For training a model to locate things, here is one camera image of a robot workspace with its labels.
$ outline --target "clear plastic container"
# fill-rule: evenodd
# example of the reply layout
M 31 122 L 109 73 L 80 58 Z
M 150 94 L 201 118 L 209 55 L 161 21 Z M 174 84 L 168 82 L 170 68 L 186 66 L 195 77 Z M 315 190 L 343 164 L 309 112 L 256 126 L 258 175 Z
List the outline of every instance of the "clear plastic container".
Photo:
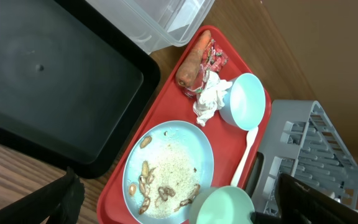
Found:
M 87 0 L 147 53 L 187 44 L 214 0 Z

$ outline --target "red tray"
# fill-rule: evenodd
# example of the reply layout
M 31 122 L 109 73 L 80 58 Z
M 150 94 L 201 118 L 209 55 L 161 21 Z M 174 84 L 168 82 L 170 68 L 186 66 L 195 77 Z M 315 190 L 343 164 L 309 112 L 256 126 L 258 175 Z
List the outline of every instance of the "red tray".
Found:
M 139 129 L 136 131 L 135 136 L 129 143 L 122 159 L 119 161 L 114 172 L 111 174 L 109 181 L 104 187 L 100 195 L 97 208 L 98 220 L 100 223 L 137 223 L 129 213 L 122 194 L 122 175 L 124 173 L 125 162 L 136 141 L 152 127 L 162 122 L 182 120 L 196 124 L 196 115 L 193 112 L 194 100 L 187 98 L 176 86 L 175 74 L 178 67 L 187 56 L 189 50 L 195 45 L 198 36 L 207 29 L 211 31 L 212 38 L 216 40 L 216 43 L 220 45 L 223 51 L 229 56 L 229 61 L 219 72 L 219 76 L 222 79 L 231 80 L 243 73 L 251 73 L 251 70 L 248 68 L 246 63 L 241 59 L 240 55 L 238 55 L 233 46 L 229 43 L 225 36 L 223 36 L 219 29 L 213 26 L 201 27 L 188 44 L 185 52 L 175 66 L 175 69 L 173 69 L 160 94 L 158 94 L 157 99 L 154 101 L 151 109 L 146 114 L 146 117 L 139 126 Z M 244 188 L 246 185 L 246 180 L 250 174 L 257 149 L 262 141 L 262 136 L 265 132 L 272 110 L 272 101 L 266 90 L 265 95 L 265 114 L 262 122 L 259 124 L 258 135 L 254 145 L 250 149 L 244 171 L 241 175 L 238 185 L 240 188 Z M 237 165 L 240 163 L 241 157 L 244 154 L 247 145 L 247 131 L 243 131 L 227 124 L 220 117 L 218 112 L 216 112 L 215 115 L 207 121 L 205 127 L 200 128 L 208 137 L 214 154 L 215 168 L 212 186 L 220 187 L 230 185 L 230 181 L 236 171 Z

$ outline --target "rice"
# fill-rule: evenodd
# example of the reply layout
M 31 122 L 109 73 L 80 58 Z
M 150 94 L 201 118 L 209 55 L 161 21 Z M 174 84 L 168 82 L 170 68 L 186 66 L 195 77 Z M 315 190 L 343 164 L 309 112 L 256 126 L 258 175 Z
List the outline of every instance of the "rice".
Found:
M 187 153 L 188 149 L 180 141 L 168 136 L 153 138 L 152 141 L 153 147 L 146 147 L 147 162 L 149 169 L 155 168 L 155 178 L 150 184 L 151 203 L 145 214 L 152 218 L 166 218 L 174 213 L 182 200 L 189 198 L 194 186 L 200 182 L 200 173 L 195 172 L 196 166 Z M 171 187 L 176 194 L 174 197 L 168 196 L 168 200 L 163 202 L 159 198 L 158 188 L 166 186 Z

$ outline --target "gray dish rack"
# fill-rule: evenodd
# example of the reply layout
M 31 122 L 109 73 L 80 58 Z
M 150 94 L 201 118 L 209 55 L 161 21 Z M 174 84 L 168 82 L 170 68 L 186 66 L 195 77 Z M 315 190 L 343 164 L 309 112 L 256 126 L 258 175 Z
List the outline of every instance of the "gray dish rack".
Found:
M 317 101 L 275 100 L 259 152 L 263 163 L 252 194 L 257 212 L 278 215 L 274 189 L 281 173 L 356 208 L 358 165 Z

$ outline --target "black tray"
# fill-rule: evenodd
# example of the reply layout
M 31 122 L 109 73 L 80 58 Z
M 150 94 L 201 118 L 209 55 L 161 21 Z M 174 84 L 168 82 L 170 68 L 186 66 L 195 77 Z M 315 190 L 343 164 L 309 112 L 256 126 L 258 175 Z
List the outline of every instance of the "black tray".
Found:
M 0 144 L 103 175 L 160 81 L 84 0 L 0 0 Z

